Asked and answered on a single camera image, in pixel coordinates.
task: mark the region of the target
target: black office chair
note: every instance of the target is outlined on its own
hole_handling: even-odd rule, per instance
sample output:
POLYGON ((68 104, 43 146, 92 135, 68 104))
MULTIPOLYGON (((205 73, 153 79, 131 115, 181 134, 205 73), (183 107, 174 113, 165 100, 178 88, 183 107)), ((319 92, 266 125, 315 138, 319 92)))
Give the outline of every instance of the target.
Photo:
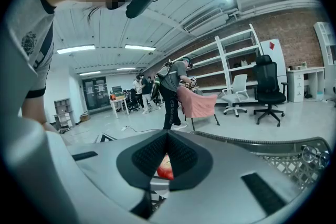
POLYGON ((286 101, 285 96, 285 86, 288 85, 286 82, 282 82, 283 93, 280 92, 278 84, 278 72, 277 63, 272 62, 269 55, 262 55, 257 57, 256 65, 253 67, 253 71, 257 77, 258 86, 255 87, 255 99, 261 104, 268 105, 267 109, 254 110, 253 114, 256 115, 257 112, 264 112, 258 120, 260 120, 266 115, 271 115, 278 121, 278 127, 280 127, 280 119, 275 115, 275 113, 281 113, 284 117, 283 111, 272 109, 272 105, 277 105, 284 103, 286 101))
POLYGON ((130 96, 131 96, 131 99, 129 102, 127 102, 127 108, 129 111, 138 111, 140 108, 139 108, 139 104, 138 104, 138 101, 137 101, 137 98, 136 98, 136 91, 134 89, 131 89, 130 91, 130 96))

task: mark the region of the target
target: white office chair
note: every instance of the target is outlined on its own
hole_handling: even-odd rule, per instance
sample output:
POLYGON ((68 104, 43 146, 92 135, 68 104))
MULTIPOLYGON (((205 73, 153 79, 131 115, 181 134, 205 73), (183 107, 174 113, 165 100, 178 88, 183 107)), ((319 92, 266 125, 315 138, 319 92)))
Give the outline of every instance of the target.
POLYGON ((224 110, 224 115, 226 115, 226 112, 230 110, 234 110, 236 117, 238 118, 238 109, 243 110, 245 113, 247 113, 247 110, 244 108, 239 107, 239 105, 233 105, 234 103, 242 102, 246 99, 248 99, 248 94, 246 91, 246 80, 247 80, 247 74, 241 74, 235 76, 233 85, 232 85, 232 91, 233 93, 231 94, 225 94, 225 91, 227 90, 222 90, 224 96, 222 99, 226 102, 228 102, 228 106, 226 107, 226 110, 224 110))

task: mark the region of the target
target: doorway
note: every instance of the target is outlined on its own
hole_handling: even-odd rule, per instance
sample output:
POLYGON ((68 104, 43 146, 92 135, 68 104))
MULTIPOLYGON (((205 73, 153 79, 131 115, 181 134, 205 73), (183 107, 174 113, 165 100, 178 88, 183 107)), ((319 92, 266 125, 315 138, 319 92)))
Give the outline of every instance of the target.
POLYGON ((105 77, 83 80, 83 89, 88 110, 110 106, 105 77))

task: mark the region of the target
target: white desk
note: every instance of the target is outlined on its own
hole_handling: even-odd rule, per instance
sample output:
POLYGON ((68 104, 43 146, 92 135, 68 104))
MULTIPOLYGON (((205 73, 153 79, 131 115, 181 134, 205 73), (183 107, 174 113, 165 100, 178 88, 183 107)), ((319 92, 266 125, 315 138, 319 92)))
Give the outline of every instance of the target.
POLYGON ((127 111, 127 115, 129 115, 130 113, 128 112, 128 108, 127 108, 127 104, 126 104, 126 99, 125 98, 120 99, 120 100, 114 100, 114 101, 110 100, 110 104, 111 104, 111 107, 113 108, 113 111, 114 111, 114 113, 116 115, 116 118, 118 119, 118 114, 117 114, 117 111, 115 110, 115 105, 114 104, 118 103, 118 102, 124 102, 125 103, 125 108, 126 108, 126 111, 127 111))
POLYGON ((309 93, 314 99, 322 100, 324 95, 324 67, 309 67, 287 71, 289 101, 303 102, 305 94, 304 74, 308 74, 309 93))

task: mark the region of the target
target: gray t-shirt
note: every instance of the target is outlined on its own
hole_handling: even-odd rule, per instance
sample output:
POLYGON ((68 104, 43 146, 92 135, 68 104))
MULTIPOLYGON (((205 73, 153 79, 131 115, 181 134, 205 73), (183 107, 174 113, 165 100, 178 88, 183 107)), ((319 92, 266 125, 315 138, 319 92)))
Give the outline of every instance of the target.
POLYGON ((54 7, 46 0, 13 0, 1 22, 0 40, 6 40, 26 54, 37 73, 37 80, 26 98, 45 93, 54 48, 53 19, 54 7))
POLYGON ((187 75, 185 71, 184 62, 179 61, 179 62, 174 63, 169 73, 170 75, 168 75, 162 80, 161 85, 173 92, 176 92, 177 87, 180 84, 180 76, 187 75))

